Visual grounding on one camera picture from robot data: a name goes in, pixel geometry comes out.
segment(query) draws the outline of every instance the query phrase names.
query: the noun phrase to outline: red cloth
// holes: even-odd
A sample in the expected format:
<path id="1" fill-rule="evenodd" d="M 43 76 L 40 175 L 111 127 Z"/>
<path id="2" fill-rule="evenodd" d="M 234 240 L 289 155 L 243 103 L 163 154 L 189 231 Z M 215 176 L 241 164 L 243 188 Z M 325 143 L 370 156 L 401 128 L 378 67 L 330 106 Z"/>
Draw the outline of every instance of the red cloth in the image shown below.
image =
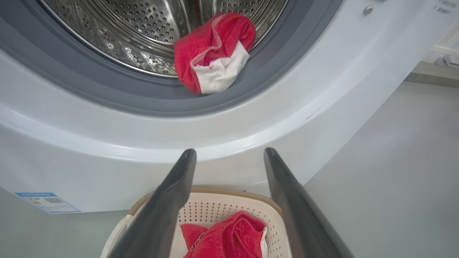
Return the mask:
<path id="1" fill-rule="evenodd" d="M 262 258 L 260 243 L 265 224 L 244 212 L 234 214 L 209 230 L 181 225 L 188 253 L 185 258 Z"/>
<path id="2" fill-rule="evenodd" d="M 201 94 L 191 61 L 201 54 L 203 58 L 198 58 L 195 64 L 208 66 L 210 61 L 230 57 L 238 40 L 247 52 L 250 52 L 255 44 L 256 35 L 255 26 L 249 18 L 237 12 L 214 16 L 174 43 L 175 70 L 179 80 L 193 93 Z"/>

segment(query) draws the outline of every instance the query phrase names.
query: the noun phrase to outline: white washing machine front panel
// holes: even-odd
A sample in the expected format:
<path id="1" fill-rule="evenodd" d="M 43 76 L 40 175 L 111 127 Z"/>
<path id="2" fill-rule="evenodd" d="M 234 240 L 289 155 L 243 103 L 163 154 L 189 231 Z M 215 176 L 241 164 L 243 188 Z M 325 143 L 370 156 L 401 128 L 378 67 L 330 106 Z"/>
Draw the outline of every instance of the white washing machine front panel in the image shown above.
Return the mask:
<path id="1" fill-rule="evenodd" d="M 0 186 L 53 192 L 83 212 L 127 209 L 161 183 L 184 149 L 195 148 L 195 185 L 268 195 L 267 146 L 306 183 L 458 17 L 456 8 L 445 14 L 437 4 L 345 0 L 314 46 L 272 87 L 198 117 L 103 107 L 0 52 Z M 369 5 L 374 10 L 364 15 Z"/>

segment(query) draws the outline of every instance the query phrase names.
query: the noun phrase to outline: metal bolt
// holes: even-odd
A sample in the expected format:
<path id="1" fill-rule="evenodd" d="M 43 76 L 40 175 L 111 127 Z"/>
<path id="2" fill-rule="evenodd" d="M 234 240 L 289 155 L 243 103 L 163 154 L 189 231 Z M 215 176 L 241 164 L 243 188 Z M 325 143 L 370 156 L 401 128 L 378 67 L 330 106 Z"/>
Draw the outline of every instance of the metal bolt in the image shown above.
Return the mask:
<path id="1" fill-rule="evenodd" d="M 369 15 L 373 12 L 373 6 L 365 6 L 364 15 Z"/>

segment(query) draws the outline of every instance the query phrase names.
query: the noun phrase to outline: basket rim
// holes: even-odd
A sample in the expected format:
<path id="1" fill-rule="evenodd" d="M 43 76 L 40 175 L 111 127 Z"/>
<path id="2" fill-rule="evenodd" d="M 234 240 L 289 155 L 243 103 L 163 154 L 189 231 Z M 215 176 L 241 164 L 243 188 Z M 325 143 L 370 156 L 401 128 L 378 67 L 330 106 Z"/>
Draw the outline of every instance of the basket rim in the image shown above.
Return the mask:
<path id="1" fill-rule="evenodd" d="M 155 191 L 151 191 L 145 194 L 142 198 L 140 198 L 128 211 L 128 215 L 135 216 L 139 209 L 150 199 Z M 233 189 L 226 189 L 226 188 L 219 188 L 219 187 L 208 187 L 208 186 L 193 186 L 191 188 L 191 193 L 206 193 L 206 194 L 219 194 L 219 195 L 229 195 L 229 196 L 237 196 L 242 198 L 249 198 L 253 200 L 257 200 L 260 202 L 264 202 L 271 206 L 283 219 L 282 210 L 280 207 L 273 201 L 273 199 L 268 198 L 263 195 L 250 193 L 246 191 L 239 191 Z"/>

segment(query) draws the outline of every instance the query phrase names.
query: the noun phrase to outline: qr code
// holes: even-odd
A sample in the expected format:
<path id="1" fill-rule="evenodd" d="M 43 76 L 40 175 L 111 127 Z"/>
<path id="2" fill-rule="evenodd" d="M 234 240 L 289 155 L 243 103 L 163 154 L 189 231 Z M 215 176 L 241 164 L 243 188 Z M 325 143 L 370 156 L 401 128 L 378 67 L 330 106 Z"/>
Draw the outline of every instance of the qr code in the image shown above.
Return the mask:
<path id="1" fill-rule="evenodd" d="M 45 199 L 49 203 L 64 203 L 59 198 L 55 198 L 55 197 L 54 198 L 43 198 L 43 199 Z"/>

